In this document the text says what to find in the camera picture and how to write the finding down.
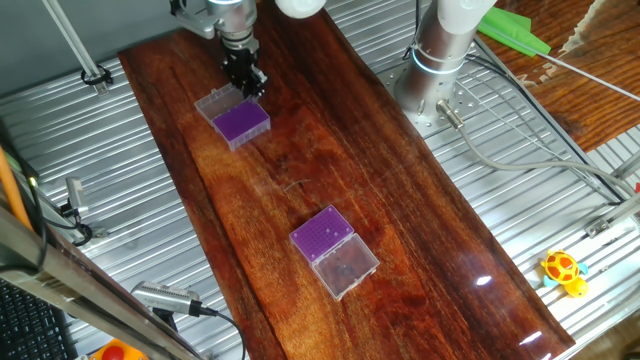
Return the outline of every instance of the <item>metal bracket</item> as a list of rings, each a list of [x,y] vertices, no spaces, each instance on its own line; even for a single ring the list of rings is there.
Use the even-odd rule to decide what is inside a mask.
[[[620,204],[615,209],[600,217],[598,220],[589,224],[584,231],[590,238],[595,238],[604,231],[614,227],[615,225],[627,220],[640,211],[640,193],[634,195],[627,201]]]

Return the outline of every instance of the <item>clear plastic box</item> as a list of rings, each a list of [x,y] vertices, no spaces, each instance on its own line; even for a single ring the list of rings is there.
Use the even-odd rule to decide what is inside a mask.
[[[271,129],[269,115],[255,98],[243,99],[231,84],[196,101],[196,109],[225,139],[231,151]]]
[[[356,287],[380,262],[353,228],[331,205],[289,237],[336,299]]]

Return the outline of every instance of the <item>metal clamp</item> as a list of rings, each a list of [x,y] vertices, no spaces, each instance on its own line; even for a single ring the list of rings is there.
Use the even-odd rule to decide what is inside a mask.
[[[113,78],[111,77],[111,71],[105,69],[102,67],[102,65],[98,65],[96,64],[96,66],[98,67],[98,69],[100,69],[100,73],[101,75],[98,77],[94,77],[91,79],[85,79],[85,77],[87,76],[87,72],[85,70],[82,70],[82,72],[80,73],[80,79],[82,79],[82,82],[87,84],[87,85],[98,85],[100,83],[107,83],[109,85],[113,84]]]
[[[456,112],[453,110],[451,105],[449,105],[448,101],[446,100],[438,101],[438,103],[436,104],[436,109],[438,110],[440,115],[443,115],[444,117],[447,118],[447,120],[449,120],[449,123],[451,123],[451,126],[456,131],[464,126],[464,122],[462,121],[462,118],[460,117],[460,115],[456,114]]]
[[[584,231],[587,233],[587,235],[589,235],[590,238],[593,239],[606,230],[630,218],[634,214],[637,214],[639,211],[640,193],[629,198],[627,201],[623,202],[618,207],[608,212],[606,215],[589,224],[589,226],[587,226]]]

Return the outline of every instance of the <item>wooden board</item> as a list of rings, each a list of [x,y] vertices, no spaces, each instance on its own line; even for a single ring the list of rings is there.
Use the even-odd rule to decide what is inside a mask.
[[[550,55],[640,96],[640,3],[635,0],[500,0],[532,19]],[[640,102],[549,60],[489,45],[578,145],[591,151],[640,124]]]
[[[272,130],[235,152],[193,106],[228,82],[217,41],[179,31],[120,54],[251,358],[541,359],[572,345],[329,16],[259,14]],[[330,204],[381,263],[340,302],[288,239]]]

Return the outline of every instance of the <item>keyboard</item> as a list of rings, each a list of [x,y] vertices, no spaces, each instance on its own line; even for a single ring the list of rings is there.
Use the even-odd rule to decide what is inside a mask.
[[[63,324],[60,310],[0,280],[0,359],[75,359]]]

